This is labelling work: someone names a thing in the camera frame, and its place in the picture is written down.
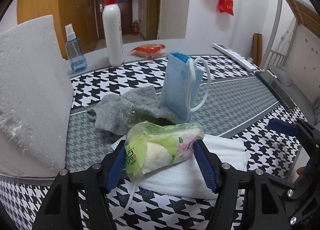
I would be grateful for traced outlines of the person right hand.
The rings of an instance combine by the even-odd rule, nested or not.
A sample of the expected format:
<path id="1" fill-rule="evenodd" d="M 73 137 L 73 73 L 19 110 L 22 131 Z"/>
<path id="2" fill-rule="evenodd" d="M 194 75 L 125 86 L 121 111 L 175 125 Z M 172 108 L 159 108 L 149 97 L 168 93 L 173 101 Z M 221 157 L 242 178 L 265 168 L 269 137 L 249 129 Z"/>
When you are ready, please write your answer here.
<path id="1" fill-rule="evenodd" d="M 306 166 L 300 167 L 296 170 L 296 173 L 298 174 L 298 178 L 294 182 L 295 186 L 299 186 L 299 183 L 304 175 L 305 169 L 306 169 Z"/>

